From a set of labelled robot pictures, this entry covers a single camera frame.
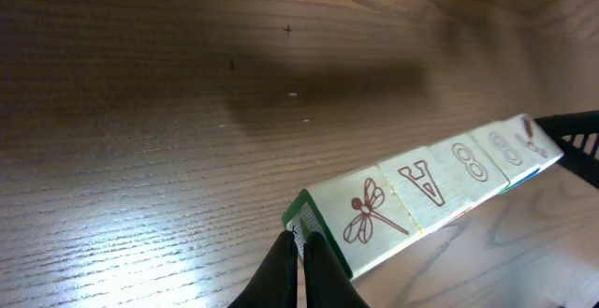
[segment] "number 8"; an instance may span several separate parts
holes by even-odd
[[[479,182],[485,182],[489,178],[489,173],[485,166],[480,164],[475,158],[475,153],[467,146],[456,143],[451,147],[453,155],[466,167],[470,176]]]

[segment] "brown wooden surface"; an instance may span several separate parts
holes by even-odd
[[[0,6],[0,307],[226,306],[303,186],[599,96],[598,0]],[[589,307],[598,210],[553,167],[355,285],[372,307]]]

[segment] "wood grain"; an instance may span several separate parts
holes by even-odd
[[[0,7],[0,307],[226,306],[302,187],[597,107],[597,0]],[[552,168],[356,286],[373,307],[587,307],[598,207]]]

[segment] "green edge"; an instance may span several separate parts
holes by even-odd
[[[320,226],[325,230],[325,238],[327,238],[330,248],[332,248],[333,252],[337,256],[337,259],[339,259],[339,261],[341,262],[341,265],[345,270],[345,273],[351,279],[354,273],[352,273],[352,270],[349,268],[349,264],[347,264],[347,260],[345,260],[345,257],[341,252],[341,248],[339,248],[339,245],[337,244],[335,239],[333,239],[333,235],[330,233],[330,229],[325,222],[325,218],[323,218],[318,208],[316,208],[316,204],[314,204],[314,200],[312,199],[312,196],[310,195],[310,192],[308,192],[308,190],[301,190],[299,192],[299,195],[295,198],[295,200],[293,200],[291,205],[289,205],[287,211],[283,213],[283,216],[281,218],[283,220],[283,228],[286,229],[285,224],[287,224],[291,221],[291,219],[293,219],[293,217],[300,211],[301,207],[305,203],[308,203],[308,205],[312,209],[312,212],[316,216],[318,224],[320,224]]]

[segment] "white tile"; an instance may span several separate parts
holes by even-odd
[[[508,186],[504,174],[467,134],[442,140],[429,150],[443,164],[445,171],[456,176],[464,195],[474,205],[497,195]]]
[[[504,122],[515,142],[523,147],[539,164],[540,170],[547,169],[562,156],[562,150],[529,115],[523,113]]]
[[[418,148],[379,163],[403,206],[428,234],[468,211],[472,201],[432,153]]]
[[[422,236],[378,167],[356,170],[307,190],[354,278]]]
[[[532,176],[540,168],[501,122],[478,127],[470,132],[470,136],[507,177],[510,186]]]

